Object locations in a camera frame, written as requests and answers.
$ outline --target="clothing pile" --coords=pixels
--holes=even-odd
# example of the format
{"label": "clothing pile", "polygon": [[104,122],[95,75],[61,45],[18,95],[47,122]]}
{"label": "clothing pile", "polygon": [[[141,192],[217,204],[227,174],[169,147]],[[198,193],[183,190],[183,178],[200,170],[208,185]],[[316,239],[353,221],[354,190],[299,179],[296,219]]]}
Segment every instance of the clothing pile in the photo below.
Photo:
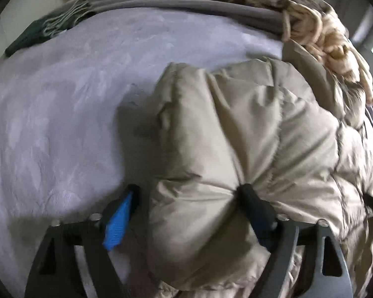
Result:
{"label": "clothing pile", "polygon": [[283,12],[283,41],[304,46],[317,61],[347,82],[360,82],[373,105],[369,65],[348,39],[337,13],[323,0],[218,0]]}

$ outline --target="down jacket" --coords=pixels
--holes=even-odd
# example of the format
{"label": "down jacket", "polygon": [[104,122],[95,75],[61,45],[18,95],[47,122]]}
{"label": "down jacket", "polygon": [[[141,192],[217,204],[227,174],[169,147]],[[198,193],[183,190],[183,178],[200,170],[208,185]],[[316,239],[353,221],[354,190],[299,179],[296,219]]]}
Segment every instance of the down jacket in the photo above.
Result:
{"label": "down jacket", "polygon": [[364,91],[293,41],[283,60],[215,73],[172,63],[162,75],[154,96],[165,170],[151,194],[148,237],[161,297],[249,296],[269,253],[236,205],[245,183],[294,220],[326,219],[354,294],[364,295],[373,266],[373,213],[362,200],[373,196]]}

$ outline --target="quilted fabric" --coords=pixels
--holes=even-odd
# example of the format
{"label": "quilted fabric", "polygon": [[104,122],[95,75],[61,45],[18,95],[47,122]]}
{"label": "quilted fabric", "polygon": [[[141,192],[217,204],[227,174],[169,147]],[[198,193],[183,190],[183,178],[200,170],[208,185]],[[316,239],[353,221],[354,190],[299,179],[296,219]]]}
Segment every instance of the quilted fabric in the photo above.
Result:
{"label": "quilted fabric", "polygon": [[[373,265],[373,216],[362,200],[373,196],[364,91],[343,94],[318,62],[304,71],[313,57],[296,45],[283,53],[305,77],[273,59],[215,73],[172,63],[162,75],[155,104],[166,167],[149,215],[149,265],[162,295],[248,297],[269,253],[236,205],[244,183],[294,220],[328,220],[363,295]],[[298,250],[284,295],[300,264]]]}

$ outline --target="bed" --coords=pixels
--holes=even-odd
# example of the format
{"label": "bed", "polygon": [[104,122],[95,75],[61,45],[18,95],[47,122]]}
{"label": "bed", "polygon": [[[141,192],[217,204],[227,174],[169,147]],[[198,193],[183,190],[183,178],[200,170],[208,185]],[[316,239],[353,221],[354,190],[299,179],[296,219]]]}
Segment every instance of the bed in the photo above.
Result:
{"label": "bed", "polygon": [[[149,96],[169,62],[214,70],[280,58],[281,47],[279,35],[237,18],[144,7],[100,13],[0,60],[0,279],[10,295],[23,297],[52,219],[85,219],[126,183],[147,195],[160,167]],[[144,208],[111,253],[135,297],[155,288],[143,258]]]}

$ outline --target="metal rivet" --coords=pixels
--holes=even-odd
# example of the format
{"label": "metal rivet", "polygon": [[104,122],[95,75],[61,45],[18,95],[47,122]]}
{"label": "metal rivet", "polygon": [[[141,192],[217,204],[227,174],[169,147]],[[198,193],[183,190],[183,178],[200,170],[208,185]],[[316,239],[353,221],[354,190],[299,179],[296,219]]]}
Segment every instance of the metal rivet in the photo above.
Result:
{"label": "metal rivet", "polygon": [[290,218],[284,213],[277,214],[277,219],[280,221],[288,221]]}
{"label": "metal rivet", "polygon": [[320,226],[324,226],[324,227],[329,226],[329,223],[327,222],[327,220],[324,220],[324,219],[319,219],[317,223],[318,223]]}
{"label": "metal rivet", "polygon": [[61,220],[55,219],[51,221],[51,226],[56,227],[61,225]]}
{"label": "metal rivet", "polygon": [[94,213],[94,214],[91,214],[88,219],[92,222],[96,222],[96,221],[99,221],[101,218],[102,218],[102,215],[100,213]]}

